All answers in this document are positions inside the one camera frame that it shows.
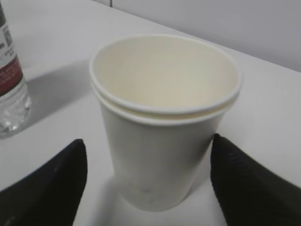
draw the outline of paper cup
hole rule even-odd
[[[101,48],[90,74],[124,197],[149,211],[180,203],[238,97],[236,63],[198,40],[144,35]]]

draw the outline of table surface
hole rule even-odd
[[[177,207],[145,212],[123,200],[112,180],[101,112],[90,91],[87,61],[97,47],[133,34],[188,35],[91,0],[9,0],[4,8],[33,110],[24,131],[0,140],[0,189],[82,138],[89,173],[75,226],[226,225],[209,180],[209,153],[190,195]],[[238,61],[245,80],[218,132],[301,186],[300,73],[219,47]]]

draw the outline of cup rim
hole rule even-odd
[[[194,107],[182,107],[182,108],[163,108],[163,107],[153,107],[153,106],[147,106],[147,105],[142,105],[142,104],[138,104],[138,103],[134,103],[131,101],[127,101],[124,100],[122,98],[119,98],[115,95],[113,95],[112,93],[110,93],[107,89],[105,89],[101,83],[98,82],[97,78],[96,78],[96,74],[94,73],[93,70],[93,64],[95,62],[96,57],[98,56],[98,54],[100,52],[102,52],[103,50],[115,45],[116,43],[122,42],[122,41],[127,41],[127,40],[132,40],[132,39],[138,39],[138,38],[149,38],[149,37],[166,37],[166,38],[172,38],[172,39],[182,39],[182,40],[186,40],[186,41],[191,41],[197,44],[201,44],[201,45],[205,45],[207,47],[210,47],[212,49],[214,49],[215,51],[219,52],[220,54],[222,54],[223,56],[225,56],[234,66],[236,73],[237,73],[237,77],[238,77],[238,81],[236,86],[234,87],[234,89],[227,94],[226,96],[224,96],[223,98],[221,98],[218,101],[215,101],[212,104],[209,105],[202,105],[202,106],[194,106]],[[104,95],[106,98],[108,98],[109,100],[111,100],[112,102],[116,103],[117,105],[120,105],[124,108],[127,109],[131,109],[134,111],[139,111],[142,113],[153,113],[153,114],[166,114],[166,115],[176,115],[176,114],[189,114],[189,113],[197,113],[197,112],[201,112],[201,111],[208,111],[208,110],[212,110],[214,108],[217,108],[218,106],[230,101],[231,99],[233,99],[239,92],[243,83],[243,76],[242,76],[242,72],[238,66],[238,64],[236,63],[236,61],[225,51],[221,50],[220,48],[209,44],[205,41],[199,40],[197,38],[188,38],[185,36],[180,36],[180,35],[172,35],[172,34],[138,34],[138,35],[131,35],[128,37],[124,37],[124,38],[120,38],[117,39],[115,41],[112,41],[110,44],[105,45],[105,46],[101,46],[100,48],[97,49],[97,51],[93,54],[92,58],[90,59],[89,62],[89,72],[90,72],[90,77],[91,77],[91,81],[92,84],[95,86],[95,88],[97,89],[97,91],[99,91],[102,95]]]
[[[117,107],[110,104],[105,98],[97,92],[94,85],[91,84],[92,91],[94,92],[95,97],[98,99],[98,101],[104,105],[106,109],[108,109],[113,114],[124,118],[126,120],[138,123],[138,124],[144,124],[149,126],[179,126],[179,125],[189,125],[194,124],[196,122],[200,121],[206,121],[208,119],[217,117],[218,115],[222,115],[225,113],[229,108],[231,108],[232,105],[228,105],[225,108],[219,109],[218,111],[214,111],[212,113],[202,115],[199,117],[194,118],[187,118],[187,119],[177,119],[177,120],[169,120],[169,119],[154,119],[150,117],[143,117],[138,116],[135,114],[127,113],[125,111],[122,111],[121,109],[118,109]]]

